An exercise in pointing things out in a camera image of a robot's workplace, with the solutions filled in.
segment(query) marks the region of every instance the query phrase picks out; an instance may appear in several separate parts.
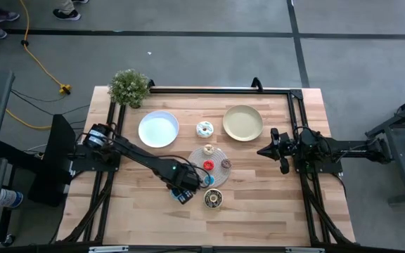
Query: potted plant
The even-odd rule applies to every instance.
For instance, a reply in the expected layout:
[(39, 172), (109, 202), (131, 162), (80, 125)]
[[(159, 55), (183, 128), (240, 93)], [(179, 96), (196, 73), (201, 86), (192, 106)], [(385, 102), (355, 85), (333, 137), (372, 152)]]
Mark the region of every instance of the potted plant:
[(110, 98), (120, 105), (137, 109), (149, 94), (149, 78), (135, 70), (117, 72), (109, 83)]

